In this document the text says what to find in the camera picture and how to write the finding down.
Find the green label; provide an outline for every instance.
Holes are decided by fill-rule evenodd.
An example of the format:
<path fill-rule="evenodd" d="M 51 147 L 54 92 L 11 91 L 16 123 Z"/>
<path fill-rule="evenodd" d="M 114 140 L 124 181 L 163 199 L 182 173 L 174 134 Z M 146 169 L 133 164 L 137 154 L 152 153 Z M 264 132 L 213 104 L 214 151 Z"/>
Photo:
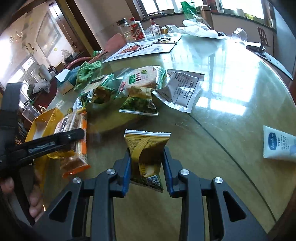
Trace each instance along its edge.
<path fill-rule="evenodd" d="M 134 75 L 130 76 L 128 84 L 130 85 L 130 84 L 135 83 L 135 82 L 136 82 L 136 75 L 134 74 Z"/>

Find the glass tabletop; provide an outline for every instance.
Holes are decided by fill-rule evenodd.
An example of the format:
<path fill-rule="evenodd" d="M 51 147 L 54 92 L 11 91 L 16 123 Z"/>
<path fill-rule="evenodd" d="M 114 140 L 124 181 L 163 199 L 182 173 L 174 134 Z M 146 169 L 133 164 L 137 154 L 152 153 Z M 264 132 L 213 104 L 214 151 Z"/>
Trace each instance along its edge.
<path fill-rule="evenodd" d="M 167 147 L 172 157 L 199 177 L 223 178 L 269 232 L 296 184 L 295 164 L 263 158 L 263 125 L 296 135 L 296 107 L 280 77 L 241 44 L 190 35 L 182 35 L 170 53 L 103 63 L 102 74 L 149 65 L 205 74 L 192 112 L 171 109 L 156 97 L 157 117 L 119 113 L 124 98 L 94 107 L 87 125 L 92 167 L 77 176 L 96 177 L 123 158 L 125 129 L 171 132 Z M 57 95 L 49 108 L 62 100 L 65 113 L 77 96 L 74 91 Z M 50 162 L 46 206 L 68 183 L 61 176 L 59 162 Z M 164 183 L 163 170 L 160 178 Z M 114 199 L 117 239 L 178 240 L 181 202 L 166 190 L 131 184 L 125 198 Z"/>

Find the gold thermos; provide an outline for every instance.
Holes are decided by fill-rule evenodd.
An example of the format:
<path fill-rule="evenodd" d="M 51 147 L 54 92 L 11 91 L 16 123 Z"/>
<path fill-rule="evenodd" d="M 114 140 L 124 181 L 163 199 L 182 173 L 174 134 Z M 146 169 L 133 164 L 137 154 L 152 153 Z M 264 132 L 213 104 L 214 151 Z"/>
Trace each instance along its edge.
<path fill-rule="evenodd" d="M 211 7 L 208 5 L 199 6 L 201 17 L 214 29 Z"/>

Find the triangular cutout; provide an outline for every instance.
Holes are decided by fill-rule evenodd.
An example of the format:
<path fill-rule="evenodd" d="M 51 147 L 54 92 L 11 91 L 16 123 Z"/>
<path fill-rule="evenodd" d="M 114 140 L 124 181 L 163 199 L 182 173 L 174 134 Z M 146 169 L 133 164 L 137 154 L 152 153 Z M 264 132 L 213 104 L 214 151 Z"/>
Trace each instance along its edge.
<path fill-rule="evenodd" d="M 246 214 L 241 209 L 241 207 L 237 204 L 237 202 L 233 199 L 233 197 L 229 194 L 229 192 L 224 191 L 223 196 L 226 202 L 230 221 L 236 222 L 238 220 L 245 219 Z"/>
<path fill-rule="evenodd" d="M 72 192 L 67 192 L 66 195 L 61 199 L 55 209 L 49 214 L 49 219 L 55 220 L 58 222 L 65 222 L 67 217 L 67 212 L 69 204 L 71 201 Z"/>

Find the hand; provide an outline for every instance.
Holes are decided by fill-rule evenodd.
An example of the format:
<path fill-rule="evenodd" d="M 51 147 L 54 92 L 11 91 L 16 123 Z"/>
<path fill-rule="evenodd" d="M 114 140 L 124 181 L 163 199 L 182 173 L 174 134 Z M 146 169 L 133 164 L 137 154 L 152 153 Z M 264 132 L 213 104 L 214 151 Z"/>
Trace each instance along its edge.
<path fill-rule="evenodd" d="M 9 177 L 6 180 L 1 181 L 0 186 L 4 194 L 9 194 L 13 192 L 15 184 L 13 179 Z M 37 222 L 37 220 L 44 213 L 42 194 L 38 184 L 34 184 L 33 186 L 33 190 L 29 195 L 29 203 L 30 203 L 29 212 L 31 216 L 35 218 L 35 222 Z"/>

